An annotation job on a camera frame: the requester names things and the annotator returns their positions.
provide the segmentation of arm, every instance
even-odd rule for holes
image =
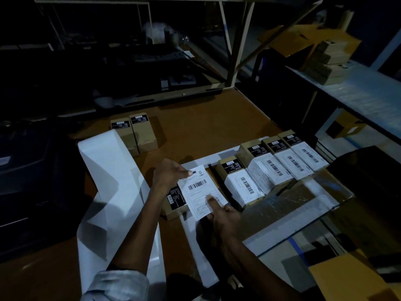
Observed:
[[[148,200],[115,254],[108,270],[131,269],[146,275],[163,199],[179,179],[191,174],[191,171],[185,170],[168,158],[161,162],[154,171]]]
[[[240,214],[233,207],[220,207],[208,196],[213,210],[208,219],[213,222],[217,246],[235,275],[261,300],[301,300],[299,293],[265,266],[238,238],[237,225]]]

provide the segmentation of black label with white text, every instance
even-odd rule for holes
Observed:
[[[112,129],[123,129],[123,128],[129,128],[129,121],[118,121],[118,122],[112,122]]]
[[[227,174],[230,174],[234,171],[237,171],[239,169],[243,169],[243,166],[239,163],[238,159],[234,159],[229,162],[225,162],[224,164],[221,164],[226,171]]]
[[[297,134],[291,134],[288,136],[284,136],[283,140],[285,140],[290,146],[293,146],[295,144],[299,144],[300,142],[303,142],[302,139],[300,139]]]
[[[258,156],[268,153],[266,148],[263,147],[261,144],[260,145],[258,144],[253,147],[249,147],[248,151],[251,152],[254,157],[258,157]]]
[[[273,150],[274,153],[283,151],[285,149],[288,149],[287,145],[281,140],[276,140],[274,142],[269,142],[267,143],[270,149]]]
[[[131,117],[131,123],[132,124],[139,124],[141,122],[146,122],[148,121],[148,116],[147,115],[138,115],[135,117]]]
[[[170,192],[167,195],[168,202],[170,203],[170,207],[172,210],[177,209],[178,207],[184,206],[186,204],[183,194],[178,186],[170,189]]]

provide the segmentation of person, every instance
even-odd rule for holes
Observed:
[[[145,301],[150,252],[162,202],[179,179],[192,175],[177,162],[165,158],[154,170],[148,199],[112,259],[108,269],[96,274],[81,301]],[[216,247],[242,285],[261,300],[301,300],[299,293],[269,270],[237,237],[241,215],[231,206],[221,207],[211,196]]]

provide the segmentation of rolled-up sleeve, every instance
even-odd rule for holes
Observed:
[[[108,270],[96,274],[81,301],[146,301],[149,280],[136,270]]]

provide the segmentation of barcode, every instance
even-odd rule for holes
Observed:
[[[194,188],[198,188],[198,187],[200,187],[200,186],[202,186],[204,184],[206,184],[206,179],[204,179],[204,180],[202,180],[200,182],[196,182],[196,183],[194,183],[192,185],[189,185],[188,188],[189,188],[189,190],[193,190]]]
[[[168,195],[167,198],[168,198],[168,202],[169,202],[170,204],[173,204],[173,203],[174,203],[173,197],[172,197],[171,195]]]
[[[267,162],[274,169],[274,171],[277,172],[278,176],[283,175],[283,173],[277,168],[277,166],[275,164],[273,164],[273,162],[271,160],[268,160]]]
[[[287,156],[287,158],[297,167],[300,171],[303,171],[303,168],[293,159],[292,156]]]
[[[312,154],[310,154],[306,149],[302,149],[314,162],[319,162],[317,158],[315,158]]]
[[[245,179],[245,177],[241,177],[242,182],[244,183],[245,187],[248,189],[249,194],[255,193],[251,187],[251,185],[249,185],[249,183],[247,182],[247,180]]]

